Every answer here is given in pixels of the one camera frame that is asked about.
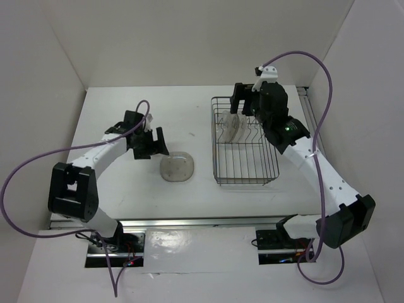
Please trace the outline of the smoky glass plate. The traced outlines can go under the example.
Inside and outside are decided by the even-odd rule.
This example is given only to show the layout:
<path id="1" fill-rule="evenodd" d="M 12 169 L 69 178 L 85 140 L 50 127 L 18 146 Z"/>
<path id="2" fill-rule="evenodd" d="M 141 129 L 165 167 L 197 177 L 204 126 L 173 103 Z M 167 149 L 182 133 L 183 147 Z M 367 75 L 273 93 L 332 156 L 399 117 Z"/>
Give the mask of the smoky glass plate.
<path id="1" fill-rule="evenodd" d="M 231 117 L 229 118 L 229 129 L 230 129 L 230 141 L 228 143 L 231 143 L 232 140 L 234 139 L 237 129 L 239 127 L 239 118 L 238 114 L 231 114 Z"/>
<path id="2" fill-rule="evenodd" d="M 159 169 L 165 181 L 185 182 L 193 176 L 194 159 L 184 151 L 175 151 L 162 157 Z"/>

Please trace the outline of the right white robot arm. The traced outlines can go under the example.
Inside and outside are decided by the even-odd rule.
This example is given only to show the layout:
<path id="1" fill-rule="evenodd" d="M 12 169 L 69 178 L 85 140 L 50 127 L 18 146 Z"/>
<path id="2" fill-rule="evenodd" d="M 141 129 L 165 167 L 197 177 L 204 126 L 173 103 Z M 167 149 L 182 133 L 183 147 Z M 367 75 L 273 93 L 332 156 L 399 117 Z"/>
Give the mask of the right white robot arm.
<path id="1" fill-rule="evenodd" d="M 321 210 L 318 217 L 294 215 L 283 221 L 275 233 L 278 245 L 290 247 L 297 238 L 315 238 L 332 249 L 340 247 L 369 225 L 376 202 L 351 187 L 317 149 L 309 130 L 288 113 L 288 95 L 277 82 L 236 83 L 230 98 L 230 111 L 240 103 L 242 113 L 253 116 L 266 140 L 290 160 L 312 188 L 319 192 Z"/>

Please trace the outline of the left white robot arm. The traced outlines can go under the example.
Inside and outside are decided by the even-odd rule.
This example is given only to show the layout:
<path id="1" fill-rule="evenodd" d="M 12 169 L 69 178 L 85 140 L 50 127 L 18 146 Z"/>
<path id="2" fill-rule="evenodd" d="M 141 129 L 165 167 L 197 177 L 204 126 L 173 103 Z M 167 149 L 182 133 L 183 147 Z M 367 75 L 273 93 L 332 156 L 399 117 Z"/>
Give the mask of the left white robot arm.
<path id="1" fill-rule="evenodd" d="M 108 216 L 99 206 L 97 179 L 119 157 L 133 151 L 134 159 L 148 160 L 156 154 L 168 155 L 163 129 L 138 129 L 128 136 L 115 127 L 108 129 L 99 146 L 88 150 L 70 163 L 57 163 L 52 169 L 48 209 L 79 221 L 87 229 L 98 232 L 102 244 L 111 252 L 124 246 L 122 224 Z"/>

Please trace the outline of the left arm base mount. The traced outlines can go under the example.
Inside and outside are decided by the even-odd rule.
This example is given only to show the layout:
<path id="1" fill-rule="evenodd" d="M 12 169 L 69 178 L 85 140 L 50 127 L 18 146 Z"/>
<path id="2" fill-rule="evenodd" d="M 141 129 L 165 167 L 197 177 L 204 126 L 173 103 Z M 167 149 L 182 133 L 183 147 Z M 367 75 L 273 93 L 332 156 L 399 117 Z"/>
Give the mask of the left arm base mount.
<path id="1" fill-rule="evenodd" d="M 87 241 L 85 268 L 106 268 L 107 260 L 102 243 L 94 234 L 75 233 L 77 239 Z M 131 234 L 129 240 L 125 240 L 118 246 L 107 244 L 110 265 L 112 268 L 143 267 L 144 265 L 145 233 L 135 232 Z"/>

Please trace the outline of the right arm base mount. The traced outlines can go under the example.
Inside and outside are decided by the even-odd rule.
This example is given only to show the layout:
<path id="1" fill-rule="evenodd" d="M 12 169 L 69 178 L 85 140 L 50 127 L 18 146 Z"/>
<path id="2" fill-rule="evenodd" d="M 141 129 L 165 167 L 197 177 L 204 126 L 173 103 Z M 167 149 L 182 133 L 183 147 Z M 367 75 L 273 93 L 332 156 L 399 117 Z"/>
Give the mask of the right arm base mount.
<path id="1" fill-rule="evenodd" d="M 309 239 L 292 239 L 287 234 L 284 224 L 288 219 L 294 217 L 287 216 L 275 224 L 274 229 L 259 229 L 251 244 L 258 250 L 258 261 L 260 265 L 265 264 L 292 264 L 301 261 L 306 263 L 306 251 Z"/>

